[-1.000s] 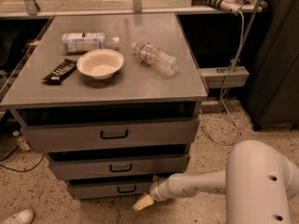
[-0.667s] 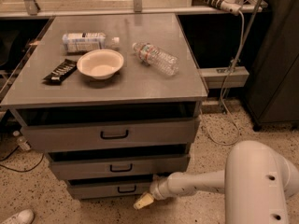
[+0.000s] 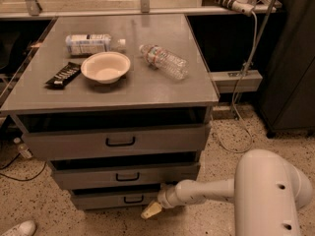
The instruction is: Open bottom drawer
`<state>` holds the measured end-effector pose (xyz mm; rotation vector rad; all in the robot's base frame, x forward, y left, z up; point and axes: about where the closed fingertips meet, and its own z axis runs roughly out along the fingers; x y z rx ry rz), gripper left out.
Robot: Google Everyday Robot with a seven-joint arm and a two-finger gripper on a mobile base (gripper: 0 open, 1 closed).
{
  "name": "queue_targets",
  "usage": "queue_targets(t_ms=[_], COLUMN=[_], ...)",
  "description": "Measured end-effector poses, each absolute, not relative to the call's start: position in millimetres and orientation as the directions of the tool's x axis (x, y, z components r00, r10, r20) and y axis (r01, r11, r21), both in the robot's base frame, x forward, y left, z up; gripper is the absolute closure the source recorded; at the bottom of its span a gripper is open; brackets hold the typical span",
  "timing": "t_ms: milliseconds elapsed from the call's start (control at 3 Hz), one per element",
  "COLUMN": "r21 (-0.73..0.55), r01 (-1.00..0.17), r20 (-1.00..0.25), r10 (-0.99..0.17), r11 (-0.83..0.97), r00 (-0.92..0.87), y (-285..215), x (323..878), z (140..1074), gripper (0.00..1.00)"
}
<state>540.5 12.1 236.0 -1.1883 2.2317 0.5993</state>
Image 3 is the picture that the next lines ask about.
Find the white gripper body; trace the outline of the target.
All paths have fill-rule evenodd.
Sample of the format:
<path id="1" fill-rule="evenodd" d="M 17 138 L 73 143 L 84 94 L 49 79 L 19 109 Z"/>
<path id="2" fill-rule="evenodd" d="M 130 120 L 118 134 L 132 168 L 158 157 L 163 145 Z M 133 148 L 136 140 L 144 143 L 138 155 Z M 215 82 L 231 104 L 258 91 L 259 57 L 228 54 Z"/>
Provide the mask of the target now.
<path id="1" fill-rule="evenodd" d="M 174 185 L 161 184 L 157 194 L 157 201 L 163 208 L 174 208 L 179 205 Z"/>

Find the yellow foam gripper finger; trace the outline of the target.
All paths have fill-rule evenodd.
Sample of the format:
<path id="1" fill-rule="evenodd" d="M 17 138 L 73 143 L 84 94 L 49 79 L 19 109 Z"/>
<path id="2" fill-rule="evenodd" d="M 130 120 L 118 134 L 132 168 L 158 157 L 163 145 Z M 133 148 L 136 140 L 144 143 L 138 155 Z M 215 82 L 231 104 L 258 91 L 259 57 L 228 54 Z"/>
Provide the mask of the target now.
<path id="1" fill-rule="evenodd" d="M 160 213 L 162 211 L 162 206 L 158 201 L 152 201 L 149 205 L 142 211 L 141 217 L 143 219 L 149 219 L 150 217 Z"/>

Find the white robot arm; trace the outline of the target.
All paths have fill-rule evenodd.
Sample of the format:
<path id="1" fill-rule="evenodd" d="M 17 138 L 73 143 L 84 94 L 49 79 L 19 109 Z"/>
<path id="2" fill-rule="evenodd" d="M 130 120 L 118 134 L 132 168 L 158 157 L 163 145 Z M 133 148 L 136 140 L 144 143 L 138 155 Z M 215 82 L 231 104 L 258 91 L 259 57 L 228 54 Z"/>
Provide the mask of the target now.
<path id="1" fill-rule="evenodd" d="M 163 186 L 142 217 L 166 208 L 223 201 L 234 204 L 235 236 L 301 236 L 297 212 L 312 196 L 311 181 L 301 170 L 271 151 L 252 149 L 242 155 L 231 179 Z"/>

